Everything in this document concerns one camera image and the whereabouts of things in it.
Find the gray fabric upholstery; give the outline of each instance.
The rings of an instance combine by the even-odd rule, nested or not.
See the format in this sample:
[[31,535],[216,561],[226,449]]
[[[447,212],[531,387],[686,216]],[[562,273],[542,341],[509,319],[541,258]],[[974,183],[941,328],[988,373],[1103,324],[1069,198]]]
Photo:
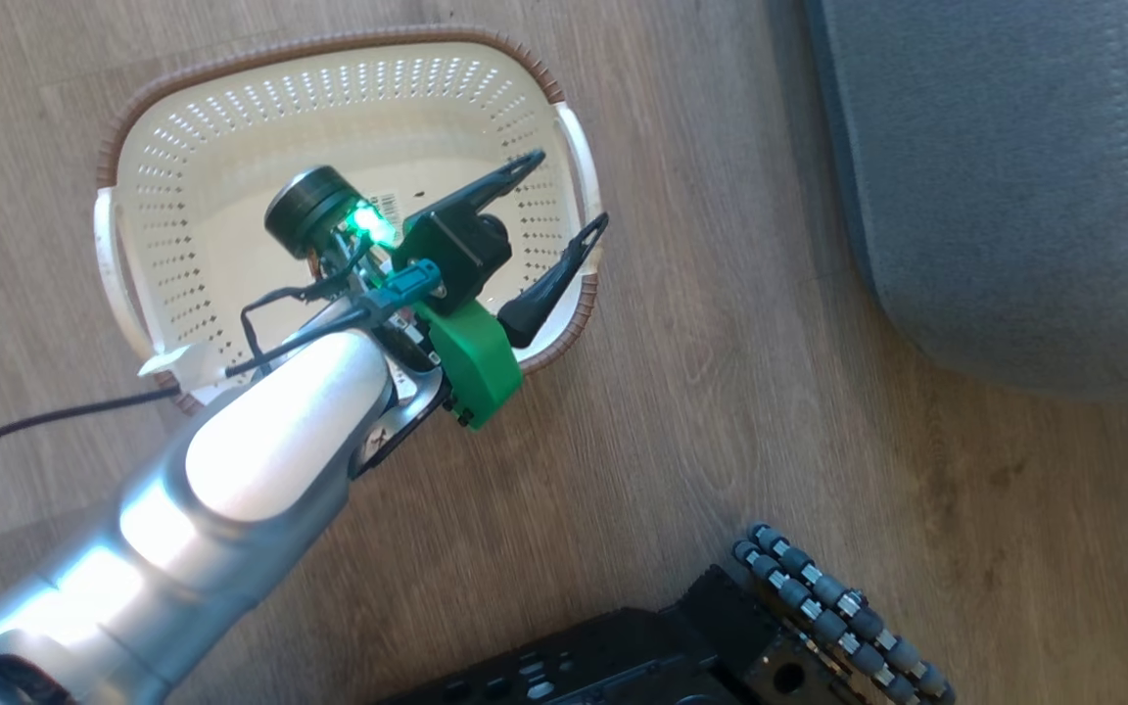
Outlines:
[[963,373],[1128,397],[1128,1],[809,6],[895,325]]

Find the laundry basket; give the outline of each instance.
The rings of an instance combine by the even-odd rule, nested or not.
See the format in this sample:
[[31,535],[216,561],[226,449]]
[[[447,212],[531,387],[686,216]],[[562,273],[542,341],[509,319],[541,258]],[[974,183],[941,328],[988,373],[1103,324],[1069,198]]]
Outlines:
[[[534,148],[546,160],[487,210],[513,241],[510,263],[479,296],[490,311],[537,281],[603,210],[581,124],[523,46],[474,28],[404,28],[165,77],[131,100],[103,148],[94,231],[107,299],[143,360],[211,341],[229,364],[245,361],[241,308],[310,277],[264,231],[264,209],[292,175],[332,165],[402,226]],[[515,352],[525,371],[581,334],[599,256],[590,255],[532,345]],[[261,343],[279,343],[321,305],[256,312]],[[193,411],[245,382],[190,389],[182,406]]]

